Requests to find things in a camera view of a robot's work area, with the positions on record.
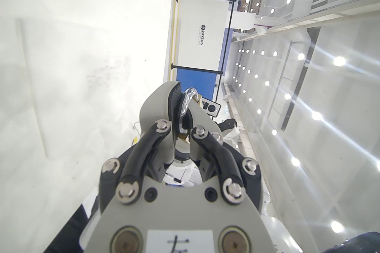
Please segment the metal ring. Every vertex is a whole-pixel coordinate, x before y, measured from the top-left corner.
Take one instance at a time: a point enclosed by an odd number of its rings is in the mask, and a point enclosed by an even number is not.
[[[117,158],[106,160],[102,166],[102,173],[113,172],[114,174],[120,169],[120,161]]]
[[[170,127],[170,123],[166,119],[159,119],[156,121],[156,123],[157,123],[156,132],[158,133],[164,133]]]
[[[133,253],[141,253],[144,247],[144,238],[140,230],[133,226],[120,228],[113,236],[110,244],[112,253],[124,252],[123,248],[127,245]]]
[[[207,135],[209,134],[209,132],[207,131],[207,129],[205,127],[203,127],[202,125],[198,125],[195,127],[195,133],[193,135],[193,137],[195,139],[204,139],[205,137],[207,137]]]
[[[224,240],[226,240],[225,237],[227,235],[231,235],[231,234],[235,234],[235,237],[236,236],[238,237],[238,239],[235,239],[234,243],[236,243],[237,245],[239,245],[239,244],[243,245],[243,246],[245,245],[246,249],[245,249],[245,251],[243,251],[244,253],[249,253],[251,251],[251,248],[250,248],[251,244],[249,242],[247,234],[242,229],[240,229],[239,227],[229,226],[229,227],[226,227],[225,229],[223,229],[219,235],[219,238],[218,238],[219,252],[230,253],[230,252],[236,251],[235,247],[231,248],[231,249],[233,249],[233,251],[229,251],[228,248],[226,248],[224,246]]]
[[[258,162],[256,162],[253,158],[246,157],[241,162],[241,166],[242,166],[243,170],[247,174],[249,174],[251,176],[255,176],[256,175],[256,169],[257,169],[257,166],[258,166]]]
[[[129,182],[120,182],[116,187],[115,197],[123,204],[129,204],[136,199],[139,194],[139,183],[135,181],[133,184]]]
[[[182,106],[181,106],[181,112],[179,113],[179,132],[183,134],[187,134],[187,129],[184,129],[182,127],[183,123],[183,117],[185,116],[187,109],[189,108],[189,104],[191,102],[191,99],[196,95],[196,102],[199,102],[199,96],[198,96],[198,91],[195,88],[188,88],[185,91],[185,97],[183,98],[182,101]]]
[[[239,195],[233,195],[232,191],[230,191],[232,188],[236,187],[239,187]],[[246,196],[246,188],[241,187],[239,184],[233,183],[231,178],[224,180],[222,190],[225,198],[233,204],[240,204]]]

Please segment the screw head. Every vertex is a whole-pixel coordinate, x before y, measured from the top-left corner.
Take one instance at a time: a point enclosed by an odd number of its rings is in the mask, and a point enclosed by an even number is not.
[[[124,204],[131,203],[134,199],[136,199],[139,193],[139,184],[135,181],[133,184],[129,182],[124,183],[120,182],[116,187],[116,198]]]
[[[113,172],[115,174],[118,172],[119,168],[120,161],[117,158],[110,158],[109,160],[104,162],[102,166],[102,173]]]
[[[195,133],[199,136],[203,136],[205,134],[205,129],[203,127],[197,127],[195,129]]]
[[[233,182],[232,184],[229,184],[227,188],[229,194],[234,198],[238,198],[241,195],[241,186],[239,184]]]

